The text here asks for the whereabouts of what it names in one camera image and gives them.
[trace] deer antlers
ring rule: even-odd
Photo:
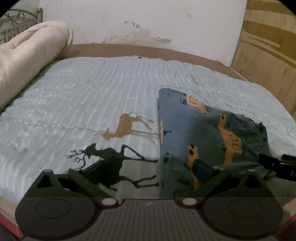
[[[82,165],[82,167],[81,167],[81,168],[83,168],[83,167],[85,167],[85,165],[86,165],[86,161],[85,161],[85,156],[86,156],[86,155],[85,155],[85,151],[84,151],[84,150],[79,150],[79,151],[81,151],[81,152],[78,153],[76,150],[73,150],[73,151],[71,151],[71,153],[74,153],[74,154],[72,154],[72,155],[66,155],[66,157],[67,157],[67,158],[72,158],[72,157],[74,157],[74,156],[78,156],[78,155],[84,153],[84,155],[83,155],[82,158],[79,158],[79,157],[76,157],[76,158],[75,158],[75,161],[76,161],[77,163],[79,163],[80,161],[83,161],[83,165]]]

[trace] rolled blanket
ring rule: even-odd
[[[68,52],[73,30],[61,21],[47,21],[0,45],[0,111],[43,69]]]

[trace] white wall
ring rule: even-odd
[[[40,0],[44,21],[61,20],[74,44],[173,49],[230,66],[247,0]]]
[[[40,0],[20,0],[17,4],[13,6],[13,8],[20,8],[32,13],[36,13],[39,8]]]

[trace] ribbed gray surface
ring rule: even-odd
[[[209,228],[197,211],[173,200],[126,200],[104,210],[84,233],[66,241],[235,241]],[[261,241],[276,241],[274,237]]]
[[[160,59],[72,58],[42,70],[34,84],[0,116],[0,195],[19,202],[43,169],[64,173],[81,164],[66,159],[73,149],[127,144],[146,158],[159,156],[159,141],[126,136],[106,141],[101,133],[115,131],[122,113],[154,121],[133,129],[158,132],[157,98],[162,87],[177,89],[205,104],[244,114],[267,128],[271,151],[296,155],[296,123],[282,104],[262,86],[232,79],[201,66]],[[135,156],[126,151],[126,156]],[[97,161],[91,157],[87,166]],[[124,161],[120,175],[138,180],[157,175],[159,164]],[[158,198],[157,187],[136,189],[120,182],[117,198]]]

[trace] brown wooden panel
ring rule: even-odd
[[[296,111],[296,16],[276,0],[248,0],[232,68]]]

